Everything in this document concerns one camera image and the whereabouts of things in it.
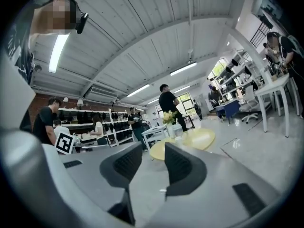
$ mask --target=ceiling lamp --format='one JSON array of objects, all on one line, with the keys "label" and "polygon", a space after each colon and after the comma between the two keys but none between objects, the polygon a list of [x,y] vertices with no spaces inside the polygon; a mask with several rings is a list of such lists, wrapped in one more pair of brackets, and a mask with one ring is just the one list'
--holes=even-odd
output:
[{"label": "ceiling lamp", "polygon": [[190,85],[189,85],[189,86],[186,86],[186,87],[183,87],[183,88],[181,88],[181,89],[175,91],[174,93],[177,93],[177,92],[182,91],[182,90],[184,90],[184,89],[187,89],[187,88],[189,88],[189,87],[190,87]]},{"label": "ceiling lamp", "polygon": [[51,60],[49,61],[49,66],[48,66],[48,71],[51,73],[55,73],[57,69],[57,64],[60,58],[60,54],[62,52],[63,46],[65,45],[68,35],[58,35],[53,51],[52,51],[52,56]]},{"label": "ceiling lamp", "polygon": [[150,86],[150,85],[149,85],[149,84],[147,84],[147,85],[145,85],[145,86],[141,87],[140,89],[135,90],[135,91],[134,91],[134,92],[132,92],[131,94],[127,95],[127,97],[130,97],[130,96],[132,96],[132,95],[135,95],[135,94],[137,94],[138,92],[140,92],[140,91],[144,90],[145,88],[148,88],[149,86]]},{"label": "ceiling lamp", "polygon": [[176,71],[170,73],[170,75],[173,76],[173,75],[175,75],[175,74],[178,74],[178,73],[180,73],[180,72],[182,72],[182,71],[184,71],[184,70],[186,70],[186,69],[188,69],[188,68],[191,68],[191,67],[193,67],[193,66],[196,66],[196,65],[197,65],[197,62],[193,62],[193,63],[191,63],[191,64],[188,64],[188,65],[185,66],[185,67],[182,67],[182,68],[180,68],[180,69],[178,69],[178,70],[176,70]]},{"label": "ceiling lamp", "polygon": [[156,100],[150,101],[148,104],[151,104],[151,103],[153,103],[155,101],[158,101],[158,98]]}]

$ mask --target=white shirt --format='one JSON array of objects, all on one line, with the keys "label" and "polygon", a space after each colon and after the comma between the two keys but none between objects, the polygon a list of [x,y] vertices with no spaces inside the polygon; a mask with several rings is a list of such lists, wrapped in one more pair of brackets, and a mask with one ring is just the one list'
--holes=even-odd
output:
[{"label": "white shirt", "polygon": [[54,133],[55,133],[55,135],[56,135],[56,138],[58,137],[58,135],[59,135],[61,132],[70,134],[70,130],[69,130],[67,127],[57,126],[57,127],[54,129]]},{"label": "white shirt", "polygon": [[96,123],[96,126],[95,126],[95,133],[98,132],[98,128],[101,128],[102,134],[101,134],[101,135],[96,135],[96,139],[103,138],[103,136],[104,136],[103,125],[101,124],[101,122],[97,122],[97,123]]}]

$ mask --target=white chair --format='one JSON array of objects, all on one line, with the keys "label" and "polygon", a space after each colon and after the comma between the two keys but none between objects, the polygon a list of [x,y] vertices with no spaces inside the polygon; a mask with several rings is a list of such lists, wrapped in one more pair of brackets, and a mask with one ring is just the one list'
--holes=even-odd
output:
[{"label": "white chair", "polygon": [[[239,108],[241,112],[250,112],[259,106],[258,101],[255,99],[252,85],[246,88],[244,100],[246,104],[241,105]],[[242,122],[246,119],[246,124],[248,124],[250,118],[255,118],[257,120],[257,113],[252,113],[243,117]]]}]

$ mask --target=floor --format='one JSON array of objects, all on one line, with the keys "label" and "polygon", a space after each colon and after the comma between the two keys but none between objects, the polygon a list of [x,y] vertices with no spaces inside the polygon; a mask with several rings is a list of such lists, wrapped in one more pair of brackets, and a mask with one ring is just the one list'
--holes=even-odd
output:
[{"label": "floor", "polygon": [[[279,192],[288,189],[298,174],[304,157],[304,120],[290,110],[290,136],[285,137],[284,111],[267,112],[268,132],[263,132],[262,117],[251,119],[249,124],[234,118],[221,123],[216,116],[194,120],[196,127],[215,132],[214,143],[207,151],[228,156],[267,180]],[[136,227],[142,227],[164,202],[163,189],[169,185],[164,162],[151,161],[143,153],[142,164],[130,184],[130,194]]]}]

